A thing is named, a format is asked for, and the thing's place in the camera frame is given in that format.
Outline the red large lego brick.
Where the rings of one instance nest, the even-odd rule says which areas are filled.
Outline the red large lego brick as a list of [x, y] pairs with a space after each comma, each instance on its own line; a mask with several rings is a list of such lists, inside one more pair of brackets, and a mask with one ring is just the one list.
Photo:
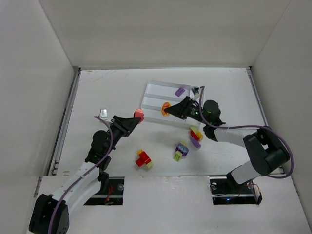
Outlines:
[[152, 161], [151, 158], [144, 151], [139, 155], [139, 158], [136, 160], [136, 164], [138, 167], [141, 167], [143, 165], [146, 165], [150, 161]]

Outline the red rounded lego brick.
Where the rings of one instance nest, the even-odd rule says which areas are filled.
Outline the red rounded lego brick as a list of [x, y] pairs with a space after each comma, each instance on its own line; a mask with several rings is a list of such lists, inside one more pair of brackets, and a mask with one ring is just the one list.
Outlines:
[[144, 112], [142, 109], [136, 109], [134, 112], [134, 118], [140, 118], [138, 123], [141, 123], [144, 120]]

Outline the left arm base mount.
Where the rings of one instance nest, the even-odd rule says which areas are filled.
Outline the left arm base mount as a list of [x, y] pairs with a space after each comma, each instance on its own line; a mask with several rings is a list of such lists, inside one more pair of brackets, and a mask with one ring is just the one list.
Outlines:
[[103, 172], [99, 176], [101, 182], [100, 190], [91, 196], [85, 206], [119, 206], [123, 205], [123, 193], [125, 177], [111, 177], [108, 173]]

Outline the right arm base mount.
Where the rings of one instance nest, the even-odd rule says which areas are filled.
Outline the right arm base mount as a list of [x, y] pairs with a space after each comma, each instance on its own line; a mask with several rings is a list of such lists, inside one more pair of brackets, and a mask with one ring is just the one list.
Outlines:
[[259, 186], [253, 181], [232, 187], [225, 177], [211, 177], [209, 189], [214, 205], [259, 205], [263, 199]]

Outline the light green lego plate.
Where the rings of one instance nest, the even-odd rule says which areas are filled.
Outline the light green lego plate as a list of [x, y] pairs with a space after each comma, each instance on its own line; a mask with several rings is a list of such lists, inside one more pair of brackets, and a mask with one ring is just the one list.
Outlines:
[[149, 169], [149, 168], [151, 168], [153, 166], [153, 162], [152, 161], [150, 161], [149, 163], [147, 163], [146, 164], [146, 167]]

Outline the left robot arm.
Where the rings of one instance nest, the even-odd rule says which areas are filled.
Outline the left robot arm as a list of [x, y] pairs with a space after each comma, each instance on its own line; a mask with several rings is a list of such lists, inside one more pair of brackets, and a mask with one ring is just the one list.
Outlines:
[[54, 192], [37, 197], [28, 230], [33, 234], [65, 234], [69, 230], [71, 214], [109, 184], [105, 172], [110, 152], [122, 137], [128, 137], [142, 122], [142, 117], [121, 118], [113, 116], [110, 123], [100, 120], [105, 130], [96, 131], [91, 148], [80, 168]]

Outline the purple butterfly lego brick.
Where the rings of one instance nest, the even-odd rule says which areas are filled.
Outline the purple butterfly lego brick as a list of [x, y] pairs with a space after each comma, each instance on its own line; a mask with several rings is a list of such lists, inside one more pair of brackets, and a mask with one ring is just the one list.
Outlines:
[[182, 94], [184, 94], [184, 92], [185, 92], [185, 89], [182, 88], [182, 87], [180, 87], [180, 88], [175, 92], [175, 95], [176, 95], [177, 97], [180, 97]]

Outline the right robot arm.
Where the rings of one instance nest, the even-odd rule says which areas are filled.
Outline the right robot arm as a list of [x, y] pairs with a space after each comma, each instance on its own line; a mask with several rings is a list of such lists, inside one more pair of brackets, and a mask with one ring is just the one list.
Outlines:
[[220, 119], [221, 111], [214, 100], [201, 106], [190, 97], [180, 103], [163, 108], [163, 112], [186, 119], [188, 117], [204, 123], [207, 138], [216, 142], [227, 142], [247, 150], [249, 161], [233, 169], [219, 185], [222, 193], [236, 193], [241, 186], [259, 176], [269, 176], [287, 161], [293, 161], [289, 147], [269, 127], [249, 126], [247, 129], [226, 127]]

